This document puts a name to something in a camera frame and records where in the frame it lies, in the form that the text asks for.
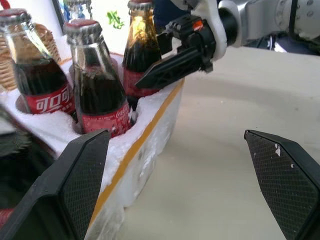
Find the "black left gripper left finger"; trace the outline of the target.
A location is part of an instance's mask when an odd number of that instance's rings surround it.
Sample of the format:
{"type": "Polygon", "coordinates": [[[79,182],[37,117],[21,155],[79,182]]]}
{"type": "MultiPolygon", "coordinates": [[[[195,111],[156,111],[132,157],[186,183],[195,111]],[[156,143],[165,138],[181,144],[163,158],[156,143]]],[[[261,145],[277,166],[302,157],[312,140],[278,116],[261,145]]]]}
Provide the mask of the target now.
{"type": "Polygon", "coordinates": [[[81,135],[54,159],[23,131],[0,136],[0,240],[84,240],[109,140],[81,135]]]}

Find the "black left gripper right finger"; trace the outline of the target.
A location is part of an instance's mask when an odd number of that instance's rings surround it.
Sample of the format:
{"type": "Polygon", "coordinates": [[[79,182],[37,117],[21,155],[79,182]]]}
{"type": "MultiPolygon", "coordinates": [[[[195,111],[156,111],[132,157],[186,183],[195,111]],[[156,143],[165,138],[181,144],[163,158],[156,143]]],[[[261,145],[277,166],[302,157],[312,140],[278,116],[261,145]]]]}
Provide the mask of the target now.
{"type": "Polygon", "coordinates": [[[286,240],[320,240],[320,164],[297,142],[247,129],[260,191],[286,240]]]}

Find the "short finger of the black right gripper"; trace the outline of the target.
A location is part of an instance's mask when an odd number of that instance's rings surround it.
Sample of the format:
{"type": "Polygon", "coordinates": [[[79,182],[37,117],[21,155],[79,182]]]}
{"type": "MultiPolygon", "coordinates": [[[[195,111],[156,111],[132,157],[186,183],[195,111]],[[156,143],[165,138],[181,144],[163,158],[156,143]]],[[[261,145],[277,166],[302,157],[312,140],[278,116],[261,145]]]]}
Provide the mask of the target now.
{"type": "Polygon", "coordinates": [[[182,56],[182,52],[179,49],[182,41],[174,37],[171,33],[162,32],[157,36],[157,41],[162,59],[172,56],[182,56]]]}

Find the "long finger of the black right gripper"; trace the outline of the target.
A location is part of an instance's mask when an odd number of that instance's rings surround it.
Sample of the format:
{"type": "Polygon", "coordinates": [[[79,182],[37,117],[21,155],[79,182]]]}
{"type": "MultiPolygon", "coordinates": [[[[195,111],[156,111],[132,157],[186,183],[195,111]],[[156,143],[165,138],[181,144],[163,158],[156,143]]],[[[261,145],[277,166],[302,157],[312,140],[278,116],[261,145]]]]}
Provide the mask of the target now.
{"type": "Polygon", "coordinates": [[[198,71],[202,64],[202,53],[195,47],[171,55],[152,64],[135,84],[139,89],[162,89],[198,71]]]}

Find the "glass cola bottle red label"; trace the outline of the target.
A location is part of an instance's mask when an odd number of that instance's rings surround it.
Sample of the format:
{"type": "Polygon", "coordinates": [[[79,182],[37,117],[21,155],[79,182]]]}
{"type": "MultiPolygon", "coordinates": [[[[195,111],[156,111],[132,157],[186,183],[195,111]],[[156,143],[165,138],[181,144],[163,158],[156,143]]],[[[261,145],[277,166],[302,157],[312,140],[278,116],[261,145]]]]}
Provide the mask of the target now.
{"type": "Polygon", "coordinates": [[[72,55],[73,92],[81,132],[106,129],[111,137],[126,133],[131,128],[130,106],[101,25],[93,19],[75,19],[63,30],[72,55]]]}
{"type": "Polygon", "coordinates": [[[0,10],[0,32],[9,48],[17,88],[29,114],[75,112],[69,81],[49,53],[24,8],[0,10]]]}
{"type": "Polygon", "coordinates": [[[128,97],[141,98],[158,89],[137,88],[147,69],[162,59],[154,24],[153,0],[129,0],[130,27],[123,58],[123,87],[128,97]]]}

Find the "white foam crate yellow tape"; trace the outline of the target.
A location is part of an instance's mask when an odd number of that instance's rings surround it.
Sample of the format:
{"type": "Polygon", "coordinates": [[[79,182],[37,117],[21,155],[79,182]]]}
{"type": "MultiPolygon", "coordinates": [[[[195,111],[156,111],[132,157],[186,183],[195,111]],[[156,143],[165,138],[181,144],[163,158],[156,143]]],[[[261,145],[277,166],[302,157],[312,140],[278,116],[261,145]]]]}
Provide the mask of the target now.
{"type": "MultiPolygon", "coordinates": [[[[84,240],[116,240],[130,207],[155,167],[157,156],[170,139],[177,120],[184,81],[141,98],[137,122],[125,134],[109,141],[100,194],[84,240]]],[[[0,104],[32,131],[57,158],[79,137],[71,117],[63,112],[25,113],[20,92],[0,90],[0,104]]]]}

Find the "woven wicker basket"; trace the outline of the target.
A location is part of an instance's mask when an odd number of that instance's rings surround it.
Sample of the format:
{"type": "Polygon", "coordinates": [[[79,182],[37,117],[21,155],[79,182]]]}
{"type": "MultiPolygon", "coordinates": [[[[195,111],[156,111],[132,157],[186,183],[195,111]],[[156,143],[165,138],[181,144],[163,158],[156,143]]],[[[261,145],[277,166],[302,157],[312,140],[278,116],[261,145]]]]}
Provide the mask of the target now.
{"type": "MultiPolygon", "coordinates": [[[[35,23],[35,31],[40,37],[41,41],[52,55],[53,59],[57,62],[61,62],[60,54],[56,41],[52,32],[44,25],[35,23]]],[[[5,38],[0,32],[0,93],[12,91],[17,88],[13,68],[11,65],[11,56],[9,48],[6,45],[5,38]]]]}

